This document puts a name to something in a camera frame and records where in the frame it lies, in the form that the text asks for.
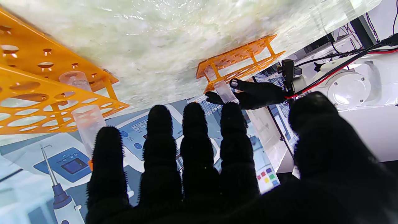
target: plastic tube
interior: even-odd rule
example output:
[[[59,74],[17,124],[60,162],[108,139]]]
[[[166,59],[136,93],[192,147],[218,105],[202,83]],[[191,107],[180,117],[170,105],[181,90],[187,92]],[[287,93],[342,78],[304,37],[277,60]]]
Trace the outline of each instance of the plastic tube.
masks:
[[[210,81],[214,81],[217,79],[216,73],[210,65],[205,69],[205,74]],[[213,86],[224,103],[234,102],[236,104],[239,104],[239,100],[235,97],[234,93],[231,91],[230,87],[225,83],[224,80],[214,83]]]
[[[92,92],[84,72],[66,72],[59,77],[59,81]],[[97,133],[102,127],[106,126],[101,110],[98,105],[92,104],[79,107],[73,110],[71,114],[76,122],[87,156],[91,159]]]
[[[87,77],[84,72],[81,71],[70,71],[66,72],[59,77],[59,81],[70,86],[75,86],[80,89],[84,89],[88,92],[92,92],[90,84],[87,81]]]
[[[91,159],[98,131],[106,126],[98,105],[82,106],[71,112],[86,149],[87,156]]]

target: red cable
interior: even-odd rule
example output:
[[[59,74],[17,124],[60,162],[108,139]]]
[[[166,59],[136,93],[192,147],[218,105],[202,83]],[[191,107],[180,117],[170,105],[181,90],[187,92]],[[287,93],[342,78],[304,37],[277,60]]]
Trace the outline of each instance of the red cable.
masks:
[[[390,53],[394,53],[394,52],[397,52],[397,51],[398,51],[398,49],[395,49],[395,50],[392,50],[392,51],[372,51],[372,52],[369,52],[368,54],[390,54]],[[340,69],[338,69],[338,70],[332,72],[331,74],[329,74],[328,76],[326,76],[324,79],[322,79],[321,81],[319,81],[319,82],[316,83],[315,85],[313,85],[313,86],[311,86],[311,87],[308,87],[308,88],[302,90],[302,93],[307,92],[308,90],[310,90],[310,89],[312,89],[312,88],[318,86],[318,85],[321,84],[323,81],[325,81],[326,79],[328,79],[329,77],[331,77],[332,75],[334,75],[336,72],[340,71],[342,68],[348,66],[348,65],[351,64],[351,63],[352,63],[352,62],[346,63],[344,66],[340,65],[340,66],[341,66]],[[292,95],[292,96],[285,96],[285,98],[286,98],[286,99],[293,99],[293,98],[296,98],[296,97],[298,97],[298,96],[299,96],[298,94],[294,94],[294,95]]]

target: test tube rack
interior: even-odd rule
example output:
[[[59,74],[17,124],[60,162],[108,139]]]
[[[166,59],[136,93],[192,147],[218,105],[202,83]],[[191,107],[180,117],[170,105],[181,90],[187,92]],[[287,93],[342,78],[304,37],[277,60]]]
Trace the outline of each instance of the test tube rack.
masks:
[[[258,72],[266,69],[269,65],[273,64],[278,57],[285,53],[285,51],[282,51],[275,54],[273,51],[270,42],[275,39],[276,36],[277,35],[270,35],[260,38],[256,41],[200,62],[196,71],[196,79],[206,77],[207,81],[209,82],[204,93],[207,91],[213,91],[213,85],[221,80],[229,82],[231,79],[247,79],[250,75],[257,74]],[[255,56],[260,54],[265,48],[268,49],[271,56],[257,61]],[[220,76],[219,71],[221,69],[225,69],[247,59],[251,59],[250,65],[244,66],[236,71],[229,72],[224,76]],[[206,76],[205,69],[208,66],[213,68],[217,79],[210,81]]]
[[[119,80],[110,73],[2,8],[0,21],[0,134],[72,132],[70,112],[81,106],[98,105],[104,117],[129,106],[117,100]],[[60,83],[68,71],[84,72],[92,91],[106,88],[110,98]],[[32,104],[6,105],[9,99]]]

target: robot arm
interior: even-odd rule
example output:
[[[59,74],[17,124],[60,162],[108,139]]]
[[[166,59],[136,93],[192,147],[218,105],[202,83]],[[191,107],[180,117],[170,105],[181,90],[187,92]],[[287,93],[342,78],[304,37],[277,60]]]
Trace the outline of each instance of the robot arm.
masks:
[[[290,95],[287,98],[319,91],[340,111],[398,104],[397,38],[394,35],[357,55],[330,61],[311,79],[293,70],[294,61],[283,60],[284,85]],[[366,65],[368,72],[353,70],[360,65]]]

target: gloved hand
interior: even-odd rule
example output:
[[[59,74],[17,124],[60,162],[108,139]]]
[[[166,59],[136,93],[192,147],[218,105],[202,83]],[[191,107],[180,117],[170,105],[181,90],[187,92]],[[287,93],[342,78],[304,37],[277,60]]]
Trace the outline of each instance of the gloved hand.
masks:
[[[251,83],[239,79],[231,79],[229,85],[243,92],[234,92],[243,110],[255,110],[272,104],[280,104],[286,99],[286,92],[273,83]],[[224,105],[221,97],[215,92],[206,92],[207,102]]]

